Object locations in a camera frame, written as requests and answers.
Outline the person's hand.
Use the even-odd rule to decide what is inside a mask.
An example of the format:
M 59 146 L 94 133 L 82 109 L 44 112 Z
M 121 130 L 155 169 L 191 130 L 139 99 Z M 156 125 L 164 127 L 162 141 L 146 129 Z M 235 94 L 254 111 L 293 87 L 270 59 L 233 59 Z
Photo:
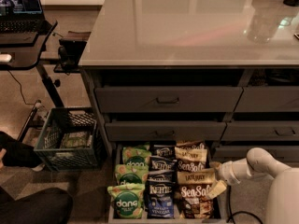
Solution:
M 2 169 L 4 167 L 3 159 L 4 159 L 5 155 L 6 155 L 6 153 L 7 153 L 7 151 L 4 148 L 2 148 L 0 150 L 0 169 Z

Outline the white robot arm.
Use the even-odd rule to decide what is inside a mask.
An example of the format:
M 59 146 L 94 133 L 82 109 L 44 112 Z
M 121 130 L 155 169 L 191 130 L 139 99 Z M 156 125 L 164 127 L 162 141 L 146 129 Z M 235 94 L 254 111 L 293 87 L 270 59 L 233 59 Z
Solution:
M 299 224 L 299 168 L 276 160 L 260 147 L 251 148 L 245 158 L 225 163 L 212 162 L 216 181 L 206 197 L 213 199 L 228 186 L 242 180 L 271 177 L 264 224 Z

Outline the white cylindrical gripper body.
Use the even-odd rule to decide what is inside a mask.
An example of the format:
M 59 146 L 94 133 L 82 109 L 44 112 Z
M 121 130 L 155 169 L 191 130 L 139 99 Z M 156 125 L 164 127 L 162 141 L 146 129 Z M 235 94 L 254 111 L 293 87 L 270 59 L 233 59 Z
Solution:
M 219 178 L 227 185 L 233 186 L 252 178 L 252 169 L 246 160 L 227 161 L 220 166 Z

